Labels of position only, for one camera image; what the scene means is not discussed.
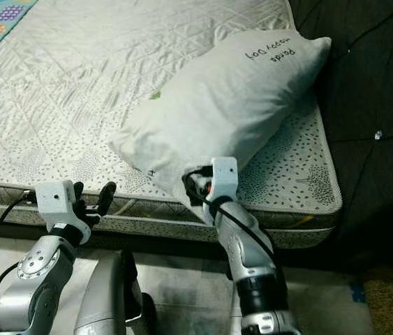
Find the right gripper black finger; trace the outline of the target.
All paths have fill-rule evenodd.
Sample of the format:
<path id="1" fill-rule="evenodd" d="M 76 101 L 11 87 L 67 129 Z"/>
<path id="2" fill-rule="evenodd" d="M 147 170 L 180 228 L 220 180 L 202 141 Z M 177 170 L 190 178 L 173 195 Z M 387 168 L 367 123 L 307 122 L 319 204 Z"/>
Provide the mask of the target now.
<path id="1" fill-rule="evenodd" d="M 184 191 L 186 191 L 191 207 L 198 207 L 198 205 L 205 203 L 205 196 L 202 194 L 199 180 L 200 177 L 193 174 L 186 174 L 182 177 Z"/>

